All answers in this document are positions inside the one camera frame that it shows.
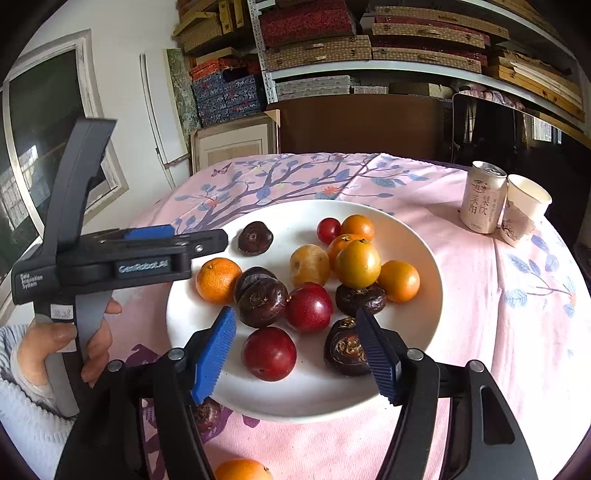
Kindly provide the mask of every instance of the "window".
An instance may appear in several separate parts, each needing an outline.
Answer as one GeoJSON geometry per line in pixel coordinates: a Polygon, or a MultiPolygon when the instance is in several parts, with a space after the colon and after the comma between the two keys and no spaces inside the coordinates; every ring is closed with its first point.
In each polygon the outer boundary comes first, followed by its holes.
{"type": "MultiPolygon", "coordinates": [[[[76,120],[104,117],[90,30],[18,59],[0,88],[0,308],[14,262],[43,236],[61,156],[76,120]]],[[[128,189],[111,143],[90,182],[85,220],[128,189]]]]}

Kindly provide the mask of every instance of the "window frame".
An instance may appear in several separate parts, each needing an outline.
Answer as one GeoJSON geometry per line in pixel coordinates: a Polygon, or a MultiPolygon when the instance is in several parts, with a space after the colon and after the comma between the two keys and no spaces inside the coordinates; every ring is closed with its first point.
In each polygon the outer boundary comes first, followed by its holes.
{"type": "MultiPolygon", "coordinates": [[[[13,65],[4,80],[4,83],[0,85],[0,97],[2,98],[0,105],[2,108],[2,117],[4,119],[4,125],[0,125],[0,132],[4,133],[4,139],[6,141],[12,172],[15,181],[17,182],[18,191],[21,194],[25,207],[27,208],[29,217],[39,233],[39,237],[28,247],[27,251],[33,245],[40,242],[40,239],[43,237],[44,225],[37,212],[37,208],[33,203],[18,161],[10,118],[10,82],[20,74],[32,69],[40,63],[72,50],[76,51],[76,70],[84,113],[90,118],[104,118],[98,85],[96,83],[94,63],[92,60],[92,36],[90,30],[83,30],[66,35],[65,37],[41,45],[22,55],[13,65]]],[[[84,223],[91,220],[91,218],[95,217],[101,210],[107,207],[107,205],[114,202],[119,196],[129,190],[129,185],[125,180],[123,170],[121,169],[121,165],[111,140],[105,149],[105,158],[103,159],[101,166],[106,181],[103,181],[100,185],[90,191],[88,202],[86,203],[84,223]]],[[[4,281],[0,283],[0,325],[2,324],[2,318],[9,315],[14,309],[11,298],[10,278],[11,272],[9,272],[4,281]]]]}

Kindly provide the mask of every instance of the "finger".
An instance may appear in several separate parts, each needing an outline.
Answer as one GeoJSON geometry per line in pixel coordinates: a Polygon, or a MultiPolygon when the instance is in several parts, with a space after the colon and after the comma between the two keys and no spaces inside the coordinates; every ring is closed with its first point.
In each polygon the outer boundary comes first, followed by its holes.
{"type": "Polygon", "coordinates": [[[103,352],[106,352],[113,344],[113,336],[109,324],[103,319],[100,323],[99,329],[90,338],[86,345],[86,353],[88,358],[96,358],[103,352]]]}
{"type": "Polygon", "coordinates": [[[96,381],[108,363],[109,352],[103,352],[98,357],[88,360],[80,373],[82,380],[85,382],[96,381]]]}
{"type": "Polygon", "coordinates": [[[70,343],[78,330],[73,323],[45,323],[34,325],[27,330],[21,347],[31,351],[41,360],[50,353],[55,353],[70,343]]]}
{"type": "Polygon", "coordinates": [[[117,300],[110,299],[105,309],[105,313],[108,315],[117,315],[123,311],[123,307],[117,300]]]}
{"type": "Polygon", "coordinates": [[[23,376],[33,385],[45,385],[45,358],[50,353],[64,348],[76,338],[76,335],[76,327],[71,323],[31,325],[17,351],[18,364],[23,376]]]}

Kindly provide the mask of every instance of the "cherry tomato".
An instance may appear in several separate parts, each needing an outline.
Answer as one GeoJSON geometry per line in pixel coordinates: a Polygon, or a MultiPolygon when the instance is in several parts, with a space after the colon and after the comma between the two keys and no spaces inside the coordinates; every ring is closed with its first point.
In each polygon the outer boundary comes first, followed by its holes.
{"type": "Polygon", "coordinates": [[[316,228],[319,240],[328,245],[340,234],[340,222],[336,218],[325,218],[316,228]]]}

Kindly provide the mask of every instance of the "tangerine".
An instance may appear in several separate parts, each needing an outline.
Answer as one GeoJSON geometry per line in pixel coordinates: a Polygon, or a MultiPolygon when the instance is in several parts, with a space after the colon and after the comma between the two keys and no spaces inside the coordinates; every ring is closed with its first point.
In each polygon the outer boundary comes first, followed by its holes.
{"type": "Polygon", "coordinates": [[[205,262],[195,277],[195,288],[210,303],[228,304],[242,270],[229,258],[212,258],[205,262]]]}

